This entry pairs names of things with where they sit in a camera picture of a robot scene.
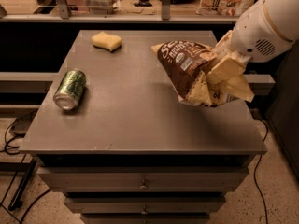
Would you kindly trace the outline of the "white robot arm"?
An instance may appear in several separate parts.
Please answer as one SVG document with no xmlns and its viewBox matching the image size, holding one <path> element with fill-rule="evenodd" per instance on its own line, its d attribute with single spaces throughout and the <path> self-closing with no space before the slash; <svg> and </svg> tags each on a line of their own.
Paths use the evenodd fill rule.
<svg viewBox="0 0 299 224">
<path fill-rule="evenodd" d="M 244 77 L 249 62 L 265 63 L 289 50 L 299 38 L 299 0 L 258 0 L 213 49 L 218 57 L 206 80 L 212 103 L 230 98 L 252 101 Z"/>
</svg>

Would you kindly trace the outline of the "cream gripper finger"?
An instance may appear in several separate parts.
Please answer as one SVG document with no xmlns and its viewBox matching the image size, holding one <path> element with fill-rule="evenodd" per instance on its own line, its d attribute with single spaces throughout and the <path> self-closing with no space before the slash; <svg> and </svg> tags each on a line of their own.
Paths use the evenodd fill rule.
<svg viewBox="0 0 299 224">
<path fill-rule="evenodd" d="M 224 80 L 219 84 L 221 91 L 233 95 L 236 98 L 251 102 L 254 98 L 249 83 L 246 81 L 244 75 L 237 77 L 231 77 L 228 80 Z"/>
<path fill-rule="evenodd" d="M 232 77 L 237 77 L 245 71 L 245 66 L 230 57 L 223 58 L 206 75 L 207 82 L 218 84 Z"/>
</svg>

